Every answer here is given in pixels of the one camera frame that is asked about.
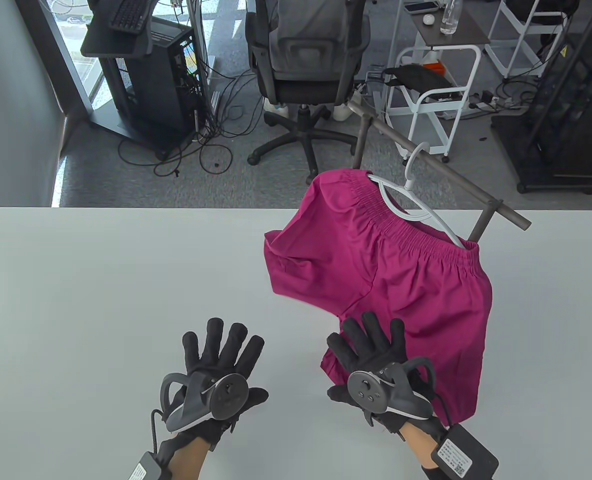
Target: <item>gray wall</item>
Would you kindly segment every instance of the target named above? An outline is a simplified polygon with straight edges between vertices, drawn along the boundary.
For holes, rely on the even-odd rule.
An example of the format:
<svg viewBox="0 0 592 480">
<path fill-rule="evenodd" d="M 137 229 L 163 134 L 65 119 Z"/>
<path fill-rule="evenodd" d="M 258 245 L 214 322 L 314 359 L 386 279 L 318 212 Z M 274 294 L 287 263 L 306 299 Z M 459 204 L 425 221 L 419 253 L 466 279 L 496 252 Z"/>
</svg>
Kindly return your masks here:
<svg viewBox="0 0 592 480">
<path fill-rule="evenodd" d="M 0 206 L 51 205 L 63 115 L 14 0 L 0 0 Z"/>
</svg>

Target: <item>label sticker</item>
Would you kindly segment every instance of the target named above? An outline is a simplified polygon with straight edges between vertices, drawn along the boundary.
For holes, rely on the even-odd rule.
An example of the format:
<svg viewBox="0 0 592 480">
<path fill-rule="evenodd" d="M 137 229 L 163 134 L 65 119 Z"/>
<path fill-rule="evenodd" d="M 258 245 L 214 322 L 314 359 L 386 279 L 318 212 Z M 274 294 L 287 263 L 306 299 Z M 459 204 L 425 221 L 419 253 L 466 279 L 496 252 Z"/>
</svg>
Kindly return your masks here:
<svg viewBox="0 0 592 480">
<path fill-rule="evenodd" d="M 141 464 L 138 464 L 138 466 L 134 468 L 134 473 L 131 474 L 129 480 L 143 480 L 143 478 L 145 478 L 145 475 L 147 475 L 147 472 Z"/>
<path fill-rule="evenodd" d="M 451 468 L 451 470 L 453 470 L 460 478 L 464 478 L 474 464 L 474 462 L 449 439 L 446 439 L 445 443 L 440 447 L 440 450 L 438 450 L 438 457 L 442 458 L 449 468 Z"/>
</svg>

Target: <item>black glove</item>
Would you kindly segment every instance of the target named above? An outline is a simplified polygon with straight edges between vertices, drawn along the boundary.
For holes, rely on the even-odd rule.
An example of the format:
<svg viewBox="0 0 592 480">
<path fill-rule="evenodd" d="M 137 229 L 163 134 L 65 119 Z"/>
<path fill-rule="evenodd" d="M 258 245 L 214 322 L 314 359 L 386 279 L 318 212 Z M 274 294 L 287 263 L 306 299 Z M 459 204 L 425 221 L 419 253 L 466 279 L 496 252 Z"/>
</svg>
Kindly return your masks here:
<svg viewBox="0 0 592 480">
<path fill-rule="evenodd" d="M 380 370 L 392 362 L 403 364 L 408 360 L 405 324 L 400 318 L 395 318 L 391 322 L 391 342 L 387 339 L 374 313 L 368 312 L 362 315 L 362 325 L 364 325 L 364 331 L 353 318 L 348 318 L 342 324 L 342 329 L 350 339 L 353 348 L 337 333 L 332 333 L 327 337 L 327 345 L 346 371 L 352 373 L 360 370 L 378 374 Z M 435 391 L 422 380 L 419 371 L 410 372 L 408 379 L 412 389 L 430 402 L 436 397 Z M 334 402 L 343 402 L 360 408 L 351 398 L 346 385 L 331 387 L 327 390 L 327 395 Z M 406 416 L 391 411 L 374 415 L 373 418 L 382 423 L 392 434 L 397 434 L 409 420 Z"/>
<path fill-rule="evenodd" d="M 225 375 L 238 373 L 245 378 L 249 378 L 254 369 L 258 358 L 264 346 L 264 340 L 254 335 L 238 358 L 238 353 L 242 348 L 243 342 L 247 336 L 247 329 L 241 323 L 234 323 L 229 329 L 229 336 L 222 351 L 220 351 L 220 341 L 222 340 L 223 321 L 220 318 L 210 318 L 207 322 L 207 339 L 202 356 L 198 356 L 198 336 L 193 331 L 188 331 L 182 337 L 182 346 L 184 347 L 184 363 L 187 368 L 187 375 L 199 370 L 209 372 L 209 376 L 216 381 Z M 214 382 L 204 385 L 207 390 Z M 186 387 L 182 387 L 174 396 L 171 402 L 169 412 L 163 412 L 163 418 L 166 420 L 168 414 L 184 402 Z M 269 393 L 263 388 L 250 388 L 249 397 L 243 407 L 237 414 L 226 420 L 214 420 L 213 418 L 198 423 L 181 434 L 188 434 L 188 437 L 201 437 L 211 444 L 212 448 L 220 441 L 222 434 L 228 430 L 234 430 L 241 414 L 255 405 L 265 402 L 269 398 Z"/>
</svg>

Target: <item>battery pack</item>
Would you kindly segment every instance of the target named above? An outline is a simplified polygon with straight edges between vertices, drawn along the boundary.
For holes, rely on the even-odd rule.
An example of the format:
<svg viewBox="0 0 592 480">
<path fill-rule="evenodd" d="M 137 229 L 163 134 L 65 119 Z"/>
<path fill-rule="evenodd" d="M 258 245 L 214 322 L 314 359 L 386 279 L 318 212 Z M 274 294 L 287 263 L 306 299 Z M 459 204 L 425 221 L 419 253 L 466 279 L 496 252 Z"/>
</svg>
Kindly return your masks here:
<svg viewBox="0 0 592 480">
<path fill-rule="evenodd" d="M 166 468 L 161 468 L 154 458 L 154 454 L 146 452 L 134 468 L 129 480 L 171 480 L 171 478 L 171 472 Z"/>
<path fill-rule="evenodd" d="M 459 423 L 453 425 L 431 458 L 451 480 L 491 480 L 498 459 Z"/>
</svg>

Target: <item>keyboard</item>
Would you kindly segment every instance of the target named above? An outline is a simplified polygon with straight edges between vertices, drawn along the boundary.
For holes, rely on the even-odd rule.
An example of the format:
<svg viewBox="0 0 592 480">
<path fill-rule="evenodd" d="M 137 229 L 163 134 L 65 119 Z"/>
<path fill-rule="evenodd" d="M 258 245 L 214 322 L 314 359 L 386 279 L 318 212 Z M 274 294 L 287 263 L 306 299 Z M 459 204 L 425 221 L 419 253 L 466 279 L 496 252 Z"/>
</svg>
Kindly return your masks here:
<svg viewBox="0 0 592 480">
<path fill-rule="evenodd" d="M 117 0 L 109 28 L 116 32 L 138 35 L 145 28 L 155 0 Z"/>
</svg>

